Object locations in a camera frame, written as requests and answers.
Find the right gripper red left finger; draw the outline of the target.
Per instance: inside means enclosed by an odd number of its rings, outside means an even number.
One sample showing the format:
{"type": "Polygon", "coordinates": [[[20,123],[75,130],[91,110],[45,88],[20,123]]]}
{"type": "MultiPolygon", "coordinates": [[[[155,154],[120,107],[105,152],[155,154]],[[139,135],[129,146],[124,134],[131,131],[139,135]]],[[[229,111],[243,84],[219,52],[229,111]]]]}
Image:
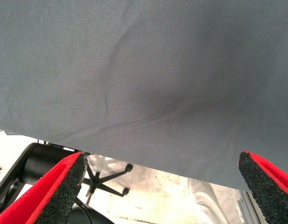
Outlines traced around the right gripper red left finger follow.
{"type": "Polygon", "coordinates": [[[83,175],[83,154],[63,158],[0,214],[0,224],[66,224],[83,175]]]}

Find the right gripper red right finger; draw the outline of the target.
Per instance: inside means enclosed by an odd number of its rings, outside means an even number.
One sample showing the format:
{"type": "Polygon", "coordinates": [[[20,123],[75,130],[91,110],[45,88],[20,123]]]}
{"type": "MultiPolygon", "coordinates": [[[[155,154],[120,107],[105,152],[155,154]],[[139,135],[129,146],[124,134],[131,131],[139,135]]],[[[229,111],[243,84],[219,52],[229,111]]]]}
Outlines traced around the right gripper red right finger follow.
{"type": "Polygon", "coordinates": [[[238,167],[268,224],[288,224],[288,174],[258,154],[242,151],[238,167]]]}

